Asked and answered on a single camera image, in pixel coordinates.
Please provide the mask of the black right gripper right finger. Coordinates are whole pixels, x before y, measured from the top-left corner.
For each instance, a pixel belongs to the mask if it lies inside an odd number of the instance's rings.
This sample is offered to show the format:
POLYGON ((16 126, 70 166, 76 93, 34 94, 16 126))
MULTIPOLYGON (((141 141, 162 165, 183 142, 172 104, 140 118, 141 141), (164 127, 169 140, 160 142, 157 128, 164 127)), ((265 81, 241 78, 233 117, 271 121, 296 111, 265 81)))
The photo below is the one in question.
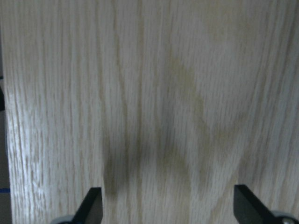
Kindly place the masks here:
POLYGON ((297 224, 293 215, 270 211, 244 184, 234 186, 233 213, 240 224, 297 224))

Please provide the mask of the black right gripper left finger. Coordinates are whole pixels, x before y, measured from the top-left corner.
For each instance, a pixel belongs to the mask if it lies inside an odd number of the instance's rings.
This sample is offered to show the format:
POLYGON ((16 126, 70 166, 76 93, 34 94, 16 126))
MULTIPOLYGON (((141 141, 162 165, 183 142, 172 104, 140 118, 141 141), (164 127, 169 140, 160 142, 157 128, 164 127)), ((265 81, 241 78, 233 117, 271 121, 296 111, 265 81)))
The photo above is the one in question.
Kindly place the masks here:
POLYGON ((92 187, 74 215, 55 219, 56 224, 100 224, 103 219, 101 187, 92 187))

